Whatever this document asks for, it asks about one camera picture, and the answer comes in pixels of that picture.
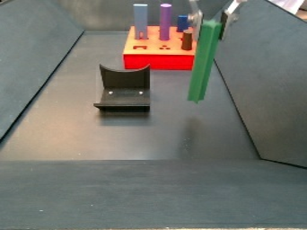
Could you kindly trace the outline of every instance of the black plastic bracket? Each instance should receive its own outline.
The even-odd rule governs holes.
[[[137,70],[116,71],[99,65],[102,111],[149,111],[149,66]]]

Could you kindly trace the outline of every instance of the green rectangular bar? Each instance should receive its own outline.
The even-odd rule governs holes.
[[[206,82],[218,43],[221,24],[202,21],[194,53],[194,65],[189,83],[188,101],[197,103],[205,98]]]

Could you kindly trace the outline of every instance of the table surface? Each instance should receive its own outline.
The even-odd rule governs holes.
[[[86,33],[0,145],[0,160],[257,159],[216,67],[186,101],[190,71],[150,71],[149,113],[101,113],[98,64],[122,69],[126,33]]]

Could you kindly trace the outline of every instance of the red block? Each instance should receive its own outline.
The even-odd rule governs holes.
[[[192,50],[181,49],[182,33],[170,27],[170,39],[158,39],[158,26],[148,26],[148,39],[134,40],[134,26],[130,27],[124,46],[124,68],[136,69],[149,64],[150,69],[190,70],[194,60]]]

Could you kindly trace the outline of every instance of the dark grey surface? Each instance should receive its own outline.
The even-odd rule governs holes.
[[[0,228],[305,228],[305,191],[256,160],[1,162]]]
[[[0,138],[82,30],[47,0],[0,5]]]
[[[186,101],[190,71],[150,71],[149,114],[103,114],[91,106],[98,64],[121,69],[125,38],[81,37],[0,145],[0,160],[257,159],[214,67],[198,105]]]
[[[53,0],[69,12],[86,31],[128,31],[133,25],[133,3],[148,4],[148,24],[158,25],[158,0]],[[198,8],[210,19],[229,0],[201,0]],[[188,0],[166,0],[172,4],[172,25],[178,14],[192,12]]]
[[[307,23],[264,0],[241,8],[216,62],[264,159],[307,166]]]

